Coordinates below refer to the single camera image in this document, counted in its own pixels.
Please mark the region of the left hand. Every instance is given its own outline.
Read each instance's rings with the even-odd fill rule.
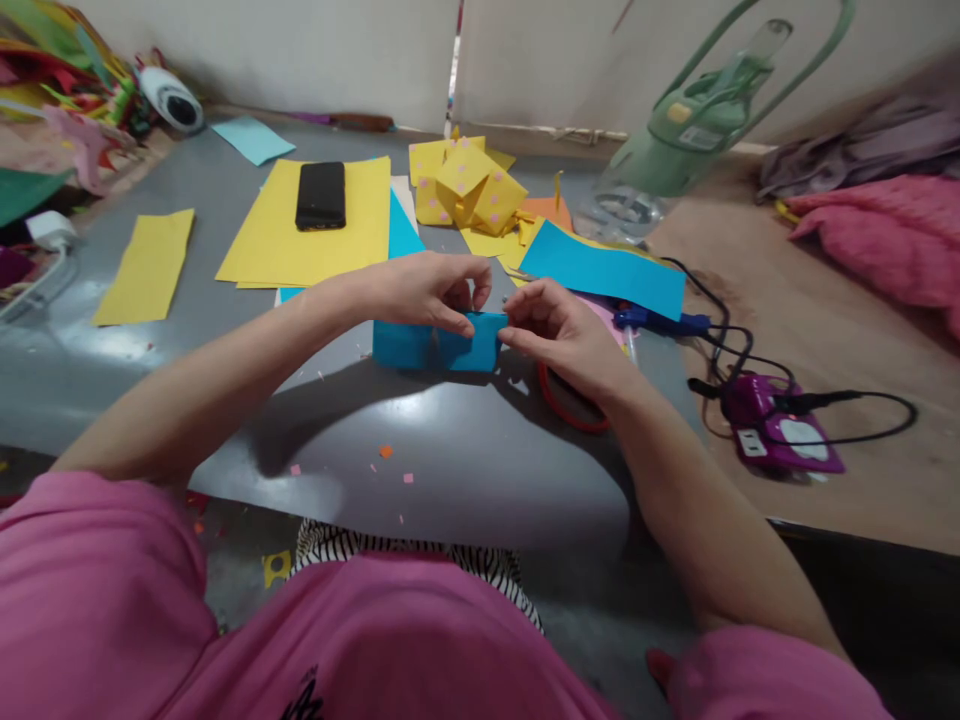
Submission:
[[[374,320],[402,325],[435,325],[473,337],[473,324],[458,310],[479,310],[490,297],[490,261],[476,255],[422,252],[372,265],[364,293]],[[468,280],[473,280],[473,293]]]

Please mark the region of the striped fabric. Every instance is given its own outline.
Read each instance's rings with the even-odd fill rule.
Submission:
[[[297,534],[297,557],[291,575],[317,562],[344,562],[358,552],[427,552],[442,553],[461,570],[492,585],[516,605],[543,632],[537,608],[523,592],[520,584],[520,556],[512,550],[478,548],[468,545],[447,545],[422,540],[394,540],[345,530],[336,525],[304,520]]]

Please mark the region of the hand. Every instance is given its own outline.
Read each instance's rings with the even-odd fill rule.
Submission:
[[[435,325],[468,338],[476,332],[473,323],[457,310],[479,310],[493,289],[490,261],[476,255],[423,252],[359,272],[374,320]]]
[[[601,408],[643,382],[600,318],[555,281],[520,288],[503,310],[510,327],[500,339],[546,363]]]

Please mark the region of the person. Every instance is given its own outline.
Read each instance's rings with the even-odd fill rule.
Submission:
[[[3,716],[615,717],[528,614],[443,553],[306,564],[218,637],[204,558],[169,492],[341,333],[376,319],[470,337],[458,309],[491,287],[486,258],[434,253],[331,278],[99,417],[0,516]],[[504,312],[503,342],[610,419],[689,597],[703,635],[670,673],[675,716],[889,717],[786,546],[592,311],[538,280]]]

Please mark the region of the pink sleeve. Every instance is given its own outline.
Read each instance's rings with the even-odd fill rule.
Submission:
[[[217,636],[167,494],[50,473],[0,515],[4,717],[153,717]]]
[[[851,665],[752,626],[705,635],[677,664],[668,694],[677,720],[892,720]]]

